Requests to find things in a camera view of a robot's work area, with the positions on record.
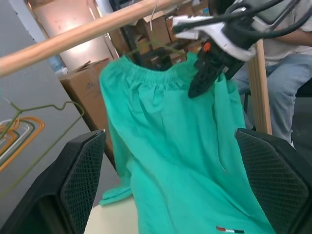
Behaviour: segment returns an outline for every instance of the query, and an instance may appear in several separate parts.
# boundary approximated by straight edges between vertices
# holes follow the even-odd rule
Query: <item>gray wall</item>
[[[0,32],[0,57],[33,44],[32,38],[23,27],[8,0],[0,0]],[[12,118],[15,114],[15,110],[1,96],[14,102],[20,108],[50,103],[61,106],[65,101],[70,100],[46,61],[0,78],[0,121]],[[43,120],[46,126],[40,135],[0,173],[1,192],[25,172],[31,162],[71,125],[79,113],[74,106],[70,105],[62,112],[49,108],[24,115],[36,116]],[[35,178],[56,159],[65,143],[88,131],[84,121],[79,121],[16,188],[0,199],[0,227],[30,188]]]

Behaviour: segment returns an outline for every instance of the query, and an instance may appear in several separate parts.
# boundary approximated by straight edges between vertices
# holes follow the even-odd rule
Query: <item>black cable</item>
[[[261,32],[256,32],[256,31],[249,31],[247,29],[244,29],[243,27],[239,26],[238,24],[233,24],[232,28],[236,30],[238,33],[241,33],[245,37],[250,37],[250,38],[262,38],[262,39],[272,39],[272,38],[278,38],[285,36],[289,33],[292,33],[302,27],[311,17],[312,15],[312,6],[309,8],[307,13],[297,21],[297,23],[290,25],[289,27],[278,30],[278,31],[273,31],[273,32],[267,32],[267,33],[261,33]]]
[[[227,21],[239,19],[239,18],[245,17],[245,16],[254,16],[255,14],[257,14],[259,12],[265,11],[265,10],[281,3],[282,1],[284,1],[284,0],[272,0],[272,1],[262,5],[260,7],[255,7],[253,9],[246,10],[244,12],[234,13],[231,15],[215,16],[212,19],[205,19],[205,20],[201,20],[201,21],[197,21],[197,22],[184,23],[181,25],[176,25],[173,27],[173,31],[174,31],[174,33],[181,33],[184,30],[192,29],[192,28],[207,25],[207,24],[227,22]]]

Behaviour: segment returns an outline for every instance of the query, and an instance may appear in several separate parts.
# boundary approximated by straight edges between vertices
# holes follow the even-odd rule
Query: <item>wooden rod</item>
[[[157,10],[163,10],[183,1],[158,0]],[[148,16],[153,12],[155,6],[156,0],[142,0],[134,5],[105,15],[90,24],[74,28],[56,37],[4,56],[0,58],[0,78]]]
[[[248,70],[256,129],[259,132],[272,134],[267,74],[262,40],[257,44],[257,56],[248,62]]]

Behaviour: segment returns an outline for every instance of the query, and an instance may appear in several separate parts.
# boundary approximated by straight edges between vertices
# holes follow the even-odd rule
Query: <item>teal shirt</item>
[[[140,234],[274,234],[234,137],[244,127],[237,87],[221,75],[190,99],[195,61],[160,72],[122,57],[101,73],[121,180],[101,205],[133,195]]]

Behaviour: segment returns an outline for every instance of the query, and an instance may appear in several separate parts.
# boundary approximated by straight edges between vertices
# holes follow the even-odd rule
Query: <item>hanger hook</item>
[[[155,8],[153,10],[153,13],[152,13],[152,16],[151,16],[151,20],[150,20],[151,32],[153,31],[152,21],[153,21],[153,17],[154,17],[154,14],[155,14],[155,11],[156,11],[157,8],[158,8],[158,0],[156,0],[156,6],[155,6]]]

